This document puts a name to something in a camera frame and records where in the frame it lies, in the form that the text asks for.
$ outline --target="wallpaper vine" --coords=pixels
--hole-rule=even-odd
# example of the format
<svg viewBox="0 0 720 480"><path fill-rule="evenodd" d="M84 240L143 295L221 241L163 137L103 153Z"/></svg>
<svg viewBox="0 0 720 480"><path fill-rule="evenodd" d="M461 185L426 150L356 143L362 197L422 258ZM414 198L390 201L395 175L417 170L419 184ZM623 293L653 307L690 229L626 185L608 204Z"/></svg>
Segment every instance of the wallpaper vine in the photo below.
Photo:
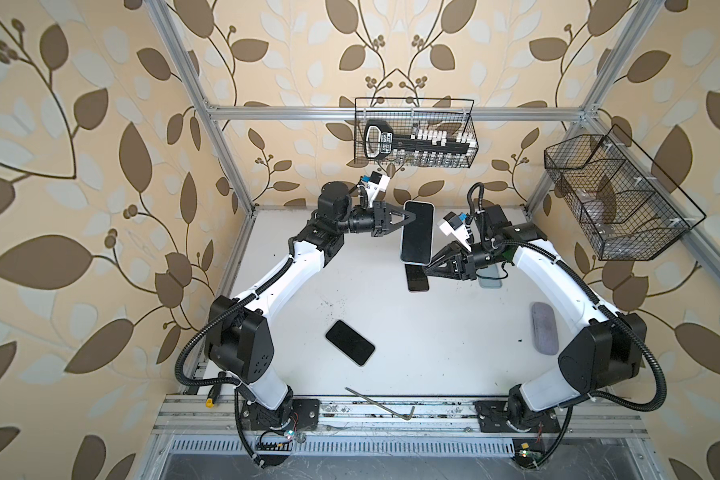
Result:
<svg viewBox="0 0 720 480"><path fill-rule="evenodd" d="M628 147L634 139L653 155L666 175L643 160L659 181L701 206L698 228L720 247L720 1L665 2L600 113L628 133ZM537 222L587 283L647 323L669 396L643 418L666 470L720 480L720 288L682 244L651 262L596 261L563 193L547 197ZM620 393L651 398L650 371Z"/></svg>
<svg viewBox="0 0 720 480"><path fill-rule="evenodd" d="M0 478L132 473L240 229L139 6L0 2Z"/></svg>

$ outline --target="black wire basket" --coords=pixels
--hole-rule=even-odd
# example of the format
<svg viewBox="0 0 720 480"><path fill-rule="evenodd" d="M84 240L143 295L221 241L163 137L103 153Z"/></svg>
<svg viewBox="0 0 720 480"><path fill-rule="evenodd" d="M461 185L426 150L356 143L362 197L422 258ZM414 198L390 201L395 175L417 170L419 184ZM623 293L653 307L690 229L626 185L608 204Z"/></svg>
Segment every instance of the black wire basket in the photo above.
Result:
<svg viewBox="0 0 720 480"><path fill-rule="evenodd" d="M356 98L355 163L470 168L480 148L473 106L457 98Z"/></svg>
<svg viewBox="0 0 720 480"><path fill-rule="evenodd" d="M644 155L650 172L633 163L629 147ZM548 147L544 168L600 260L652 260L706 218L618 125L605 135L579 135ZM681 202L687 211L677 206Z"/></svg>

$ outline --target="black smartphone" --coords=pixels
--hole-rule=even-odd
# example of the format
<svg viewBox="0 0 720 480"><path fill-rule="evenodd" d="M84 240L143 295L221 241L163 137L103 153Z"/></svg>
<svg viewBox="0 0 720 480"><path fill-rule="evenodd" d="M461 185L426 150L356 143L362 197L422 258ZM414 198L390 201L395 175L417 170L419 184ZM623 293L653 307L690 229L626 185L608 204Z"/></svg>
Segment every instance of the black smartphone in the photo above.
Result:
<svg viewBox="0 0 720 480"><path fill-rule="evenodd" d="M404 264L427 265L432 259L434 206L426 202L408 200L404 208L416 215L416 220L403 227L400 260Z"/></svg>
<svg viewBox="0 0 720 480"><path fill-rule="evenodd" d="M349 325L336 320L326 333L326 339L360 366L364 366L376 347Z"/></svg>
<svg viewBox="0 0 720 480"><path fill-rule="evenodd" d="M429 280L421 265L405 264L405 278L408 279L409 292L429 292Z"/></svg>

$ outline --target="aluminum frame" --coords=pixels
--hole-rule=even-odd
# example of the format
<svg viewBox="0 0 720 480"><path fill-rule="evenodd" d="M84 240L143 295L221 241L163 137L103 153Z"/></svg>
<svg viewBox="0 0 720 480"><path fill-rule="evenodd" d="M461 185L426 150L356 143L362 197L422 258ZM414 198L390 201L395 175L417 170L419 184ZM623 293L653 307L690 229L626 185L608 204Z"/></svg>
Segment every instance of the aluminum frame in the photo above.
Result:
<svg viewBox="0 0 720 480"><path fill-rule="evenodd" d="M409 110L402 107L374 107L378 110ZM413 110L433 110L415 107ZM461 108L438 108L437 112L461 113ZM355 120L354 108L330 107L222 107L211 105L208 113L212 120ZM518 108L518 107L475 107L473 121L514 120L514 121L578 121L584 116L581 108Z"/></svg>
<svg viewBox="0 0 720 480"><path fill-rule="evenodd" d="M195 74L195 69L184 49L181 38L176 32L176 27L173 25L168 7L163 0L146 0L145 4L150 18L152 18L152 23L160 34L160 38L163 39L168 54L176 66L176 72L184 85L187 95L190 97L192 106L197 112L197 117L202 123L202 127L208 133L208 138L213 149L219 156L221 168L230 180L231 187L237 192L237 197L240 200L239 204L243 211L246 215L250 215L253 212L253 201L246 187L246 182L243 180L237 168L229 146L224 141L223 132L219 128L219 125L208 115L207 102L205 96L202 94L200 81Z"/></svg>

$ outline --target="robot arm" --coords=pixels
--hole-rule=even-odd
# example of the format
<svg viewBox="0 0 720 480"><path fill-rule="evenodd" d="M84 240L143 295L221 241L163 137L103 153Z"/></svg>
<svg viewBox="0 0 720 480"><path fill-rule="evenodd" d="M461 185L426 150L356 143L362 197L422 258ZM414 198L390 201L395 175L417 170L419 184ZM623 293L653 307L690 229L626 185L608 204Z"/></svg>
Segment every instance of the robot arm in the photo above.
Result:
<svg viewBox="0 0 720 480"><path fill-rule="evenodd" d="M271 426L279 427L287 421L292 391L269 368L274 357L269 325L293 294L338 253L344 245L345 233L383 236L415 219L406 210L376 200L388 182L389 177L375 172L362 178L354 188L359 189L360 205L354 207L351 198L354 189L349 190L342 182L325 185L318 208L307 225L290 239L291 253L234 300L225 296L214 300L210 325L230 312L239 299L252 298L235 315L216 322L207 332L205 351L211 362L203 378L212 382L219 376L231 376L225 384L213 387L217 395L230 394L237 388L246 400L265 409L257 407L259 422L265 419ZM393 215L402 216L403 220L393 224ZM272 278L276 281L268 285ZM187 379L178 374L177 378L187 384ZM208 393L211 388L203 386L198 393Z"/></svg>

